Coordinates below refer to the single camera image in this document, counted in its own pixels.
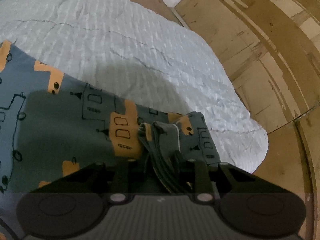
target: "white comforter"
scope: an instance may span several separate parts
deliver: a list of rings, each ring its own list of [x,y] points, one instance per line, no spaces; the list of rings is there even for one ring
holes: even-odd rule
[[[137,104],[199,111],[222,161],[253,172],[268,149],[196,33],[129,0],[0,0],[0,41]]]

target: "metal bolt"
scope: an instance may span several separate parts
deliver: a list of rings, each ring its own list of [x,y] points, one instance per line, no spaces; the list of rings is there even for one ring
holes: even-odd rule
[[[213,200],[213,196],[208,193],[201,193],[197,196],[197,199],[201,202],[208,202]]]
[[[110,199],[113,202],[123,202],[123,201],[125,201],[126,196],[124,194],[121,194],[121,193],[115,193],[115,194],[112,194],[110,196]]]

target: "cartoon drawing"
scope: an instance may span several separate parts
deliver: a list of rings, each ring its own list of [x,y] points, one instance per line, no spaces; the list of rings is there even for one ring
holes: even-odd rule
[[[197,159],[206,162],[207,165],[220,162],[219,154],[201,113],[189,113],[176,121],[176,125],[182,131],[180,145],[186,160]]]
[[[14,160],[22,161],[22,155],[14,150],[14,137],[18,121],[23,121],[26,114],[21,111],[26,97],[23,92],[20,95],[14,94],[9,107],[0,107],[0,191],[7,190],[13,170]]]
[[[139,158],[142,147],[138,140],[138,113],[136,104],[86,84],[83,93],[84,120],[104,122],[106,140],[112,144],[116,156]]]
[[[0,48],[0,72],[4,70],[7,61],[12,59],[12,55],[9,53],[11,47],[10,41],[5,40]]]
[[[180,117],[182,117],[182,114],[168,112],[168,121],[169,121],[169,123],[174,123]]]
[[[49,71],[50,72],[50,78],[48,83],[48,92],[52,94],[58,94],[60,90],[60,86],[63,80],[64,73],[58,70],[57,68],[48,66],[47,64],[44,64],[40,62],[39,60],[36,60],[34,65],[35,71]]]

